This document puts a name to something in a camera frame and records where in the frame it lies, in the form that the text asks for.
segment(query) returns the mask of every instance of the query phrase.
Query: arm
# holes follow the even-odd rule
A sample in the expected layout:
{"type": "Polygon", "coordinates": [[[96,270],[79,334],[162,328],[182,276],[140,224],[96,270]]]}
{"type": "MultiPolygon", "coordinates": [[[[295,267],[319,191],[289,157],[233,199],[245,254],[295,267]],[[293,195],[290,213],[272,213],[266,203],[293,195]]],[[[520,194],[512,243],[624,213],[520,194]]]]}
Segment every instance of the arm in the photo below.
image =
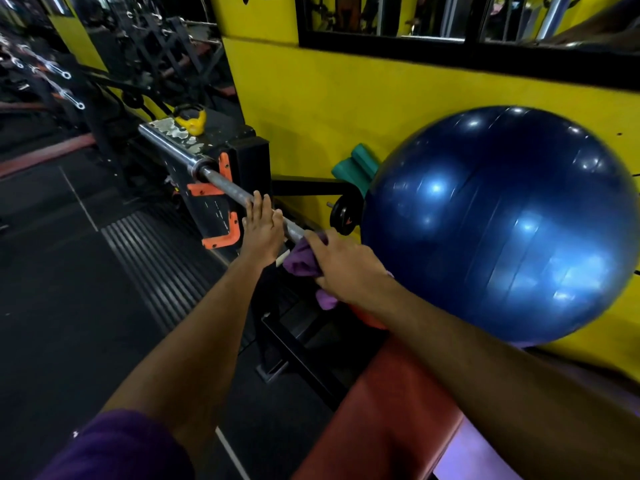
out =
{"type": "Polygon", "coordinates": [[[524,480],[636,478],[640,419],[405,290],[366,246],[308,233],[318,284],[372,313],[429,368],[524,480]]]}
{"type": "Polygon", "coordinates": [[[191,460],[218,424],[236,369],[253,290],[284,241],[282,212],[258,192],[247,203],[240,256],[196,308],[124,380],[102,411],[128,409],[164,424],[191,460]]]}

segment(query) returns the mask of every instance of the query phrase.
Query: yellow wall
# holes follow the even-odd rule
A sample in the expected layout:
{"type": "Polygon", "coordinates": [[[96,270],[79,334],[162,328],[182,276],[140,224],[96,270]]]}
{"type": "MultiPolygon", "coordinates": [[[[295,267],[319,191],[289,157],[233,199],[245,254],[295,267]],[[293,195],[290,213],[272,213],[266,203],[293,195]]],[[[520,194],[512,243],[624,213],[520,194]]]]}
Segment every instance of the yellow wall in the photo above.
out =
{"type": "MultiPolygon", "coordinates": [[[[335,54],[296,47],[292,0],[214,3],[247,124],[271,143],[274,173],[330,177],[364,143],[382,160],[413,131],[484,105],[546,109],[594,131],[640,173],[640,95],[541,80],[335,54]],[[259,13],[277,23],[259,22],[259,13]],[[232,13],[235,20],[227,20],[232,13]]],[[[328,226],[327,197],[287,204],[328,226]]],[[[599,320],[548,346],[562,355],[618,369],[640,381],[640,276],[599,320]]]]}

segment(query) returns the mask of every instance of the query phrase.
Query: white floor line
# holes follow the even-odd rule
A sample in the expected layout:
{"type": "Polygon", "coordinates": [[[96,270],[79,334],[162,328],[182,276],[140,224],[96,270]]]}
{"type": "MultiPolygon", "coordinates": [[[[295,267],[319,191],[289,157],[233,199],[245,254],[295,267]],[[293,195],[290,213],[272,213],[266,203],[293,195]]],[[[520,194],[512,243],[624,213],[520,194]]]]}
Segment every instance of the white floor line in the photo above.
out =
{"type": "Polygon", "coordinates": [[[242,477],[242,480],[251,480],[251,478],[249,478],[249,475],[247,475],[246,470],[242,466],[242,463],[240,463],[240,460],[238,460],[236,453],[231,449],[231,445],[229,444],[225,436],[222,434],[222,431],[220,431],[220,428],[216,428],[216,435],[220,439],[220,443],[222,443],[222,446],[225,447],[225,450],[227,451],[229,458],[231,458],[231,461],[234,462],[234,465],[236,466],[238,473],[242,477]]]}
{"type": "Polygon", "coordinates": [[[65,171],[62,169],[61,166],[59,166],[58,168],[60,168],[60,172],[62,173],[62,176],[65,177],[65,180],[67,181],[67,184],[69,185],[69,188],[71,189],[71,192],[73,192],[74,195],[76,196],[76,199],[77,199],[78,203],[80,204],[80,207],[82,207],[82,210],[84,210],[84,215],[86,215],[86,218],[89,219],[89,222],[91,222],[91,225],[93,226],[95,231],[98,232],[98,227],[95,225],[95,222],[93,222],[93,219],[89,215],[89,212],[87,212],[87,209],[84,206],[84,203],[82,202],[82,200],[80,200],[80,197],[78,197],[76,189],[74,188],[73,185],[71,185],[71,182],[69,182],[67,174],[65,173],[65,171]]]}

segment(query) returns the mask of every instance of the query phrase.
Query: purple towel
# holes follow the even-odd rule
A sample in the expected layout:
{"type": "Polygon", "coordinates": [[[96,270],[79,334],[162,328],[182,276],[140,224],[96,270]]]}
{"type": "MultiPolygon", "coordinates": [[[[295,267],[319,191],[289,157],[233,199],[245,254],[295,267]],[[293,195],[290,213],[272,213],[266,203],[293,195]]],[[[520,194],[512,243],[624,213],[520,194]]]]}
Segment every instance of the purple towel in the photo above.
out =
{"type": "Polygon", "coordinates": [[[187,451],[164,425],[136,411],[98,414],[36,480],[193,479],[187,451]]]}
{"type": "MultiPolygon", "coordinates": [[[[328,242],[324,232],[318,233],[318,237],[325,244],[328,242]]],[[[284,259],[282,265],[294,276],[311,276],[312,278],[322,276],[322,270],[316,261],[316,256],[304,237],[284,259]]],[[[316,291],[316,300],[323,310],[331,310],[338,305],[338,298],[331,296],[323,289],[316,291]]]]}

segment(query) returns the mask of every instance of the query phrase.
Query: forearm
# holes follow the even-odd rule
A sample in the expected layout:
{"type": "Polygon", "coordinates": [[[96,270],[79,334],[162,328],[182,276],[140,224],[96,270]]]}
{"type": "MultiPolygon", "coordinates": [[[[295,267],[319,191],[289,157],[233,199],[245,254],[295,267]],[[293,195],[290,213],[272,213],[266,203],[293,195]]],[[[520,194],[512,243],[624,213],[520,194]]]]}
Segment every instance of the forearm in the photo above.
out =
{"type": "Polygon", "coordinates": [[[640,419],[391,278],[372,288],[361,306],[404,341],[525,480],[640,471],[640,419]]]}
{"type": "Polygon", "coordinates": [[[210,436],[234,374],[261,273],[243,257],[124,380],[104,411],[140,411],[164,423],[192,458],[210,436]]]}

